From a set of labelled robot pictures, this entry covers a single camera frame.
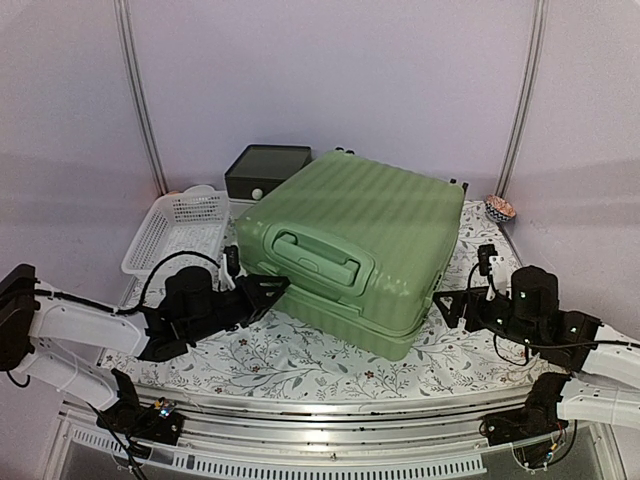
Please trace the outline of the drawer cabinet with dark top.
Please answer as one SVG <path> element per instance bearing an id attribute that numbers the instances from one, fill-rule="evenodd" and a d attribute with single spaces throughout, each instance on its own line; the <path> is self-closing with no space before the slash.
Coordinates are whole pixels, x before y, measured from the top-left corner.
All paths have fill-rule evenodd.
<path id="1" fill-rule="evenodd" d="M 299 145 L 248 145 L 225 172 L 228 196 L 257 201 L 312 161 L 312 149 Z"/>

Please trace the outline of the green hard-shell suitcase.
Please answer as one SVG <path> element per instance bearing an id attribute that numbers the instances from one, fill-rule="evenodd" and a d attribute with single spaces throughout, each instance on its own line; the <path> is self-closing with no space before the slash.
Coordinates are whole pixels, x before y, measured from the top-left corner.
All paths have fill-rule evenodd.
<path id="1" fill-rule="evenodd" d="M 399 361 L 450 263 L 465 196 L 455 181 L 329 151 L 239 216 L 240 262 L 288 278 L 278 311 Z"/>

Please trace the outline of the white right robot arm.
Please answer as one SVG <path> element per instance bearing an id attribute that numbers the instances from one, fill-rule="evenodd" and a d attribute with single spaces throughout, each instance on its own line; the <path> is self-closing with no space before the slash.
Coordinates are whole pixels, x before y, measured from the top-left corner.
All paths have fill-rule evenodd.
<path id="1" fill-rule="evenodd" d="M 479 247 L 470 273 L 485 285 L 433 296 L 447 326 L 486 330 L 556 368 L 535 380 L 521 407 L 482 419 L 491 445 L 562 432 L 580 420 L 638 428 L 637 340 L 592 315 L 562 310 L 558 279 L 542 268 L 506 275 L 491 244 Z"/>

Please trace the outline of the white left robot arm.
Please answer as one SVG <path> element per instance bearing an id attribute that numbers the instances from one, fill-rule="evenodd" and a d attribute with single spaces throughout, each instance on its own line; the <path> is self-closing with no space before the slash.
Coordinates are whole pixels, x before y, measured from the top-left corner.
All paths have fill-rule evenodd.
<path id="1" fill-rule="evenodd" d="M 235 246 L 222 261 L 203 255 L 168 276 L 157 306 L 143 299 L 117 308 L 40 281 L 19 264 L 1 281 L 1 369 L 23 373 L 92 407 L 98 427 L 128 439 L 176 445 L 185 416 L 161 398 L 139 400 L 130 377 L 103 370 L 65 348 L 65 343 L 110 349 L 152 364 L 183 356 L 198 342 L 260 320 L 290 285 L 285 276 L 244 274 Z"/>

